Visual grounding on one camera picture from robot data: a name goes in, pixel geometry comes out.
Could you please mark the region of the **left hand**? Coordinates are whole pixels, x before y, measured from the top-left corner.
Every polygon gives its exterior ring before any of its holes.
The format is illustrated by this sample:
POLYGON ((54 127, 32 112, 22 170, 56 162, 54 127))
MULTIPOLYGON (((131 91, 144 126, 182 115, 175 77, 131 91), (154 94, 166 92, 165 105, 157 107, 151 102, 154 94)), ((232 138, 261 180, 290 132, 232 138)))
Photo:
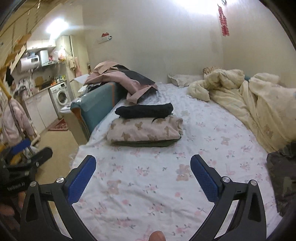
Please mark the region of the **left hand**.
MULTIPOLYGON (((24 191, 18 193, 18 206, 20 210, 23 209, 25 197, 26 197, 26 193, 24 191)), ((1 197, 1 214, 4 216, 14 216, 15 215, 14 209, 11 206, 9 206, 7 203, 5 203, 5 200, 6 200, 5 198, 1 197)))

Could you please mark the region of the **right hand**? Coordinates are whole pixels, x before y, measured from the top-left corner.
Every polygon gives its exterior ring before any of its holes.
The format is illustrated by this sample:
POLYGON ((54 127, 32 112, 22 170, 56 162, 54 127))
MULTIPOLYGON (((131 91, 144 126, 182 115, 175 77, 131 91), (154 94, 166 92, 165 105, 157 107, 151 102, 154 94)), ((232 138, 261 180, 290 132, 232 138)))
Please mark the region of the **right hand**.
POLYGON ((166 241, 166 237, 162 231, 157 230, 149 236, 149 241, 166 241))

